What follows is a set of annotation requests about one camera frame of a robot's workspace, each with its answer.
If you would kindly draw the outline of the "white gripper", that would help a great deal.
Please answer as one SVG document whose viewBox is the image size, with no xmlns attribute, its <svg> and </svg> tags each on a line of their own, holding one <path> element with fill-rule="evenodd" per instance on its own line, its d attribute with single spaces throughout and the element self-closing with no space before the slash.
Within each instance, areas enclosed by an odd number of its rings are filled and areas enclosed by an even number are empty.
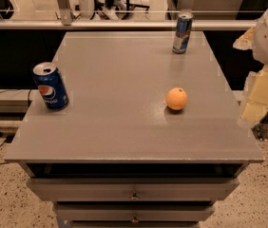
<svg viewBox="0 0 268 228">
<path fill-rule="evenodd" d="M 259 72 L 248 74 L 239 107 L 241 124 L 258 124 L 268 113 L 268 9 L 258 19 L 255 27 L 246 30 L 234 42 L 233 48 L 253 48 L 253 57 L 265 64 Z"/>
</svg>

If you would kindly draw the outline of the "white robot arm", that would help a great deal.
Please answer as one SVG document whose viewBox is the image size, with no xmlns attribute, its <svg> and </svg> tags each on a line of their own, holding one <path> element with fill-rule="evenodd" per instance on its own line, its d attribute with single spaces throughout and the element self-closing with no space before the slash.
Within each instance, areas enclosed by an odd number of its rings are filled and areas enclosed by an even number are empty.
<svg viewBox="0 0 268 228">
<path fill-rule="evenodd" d="M 250 72 L 246 78 L 243 99 L 239 107 L 238 123 L 252 127 L 268 113 L 268 9 L 233 44 L 239 50 L 251 49 L 253 58 L 263 64 L 259 72 Z"/>
</svg>

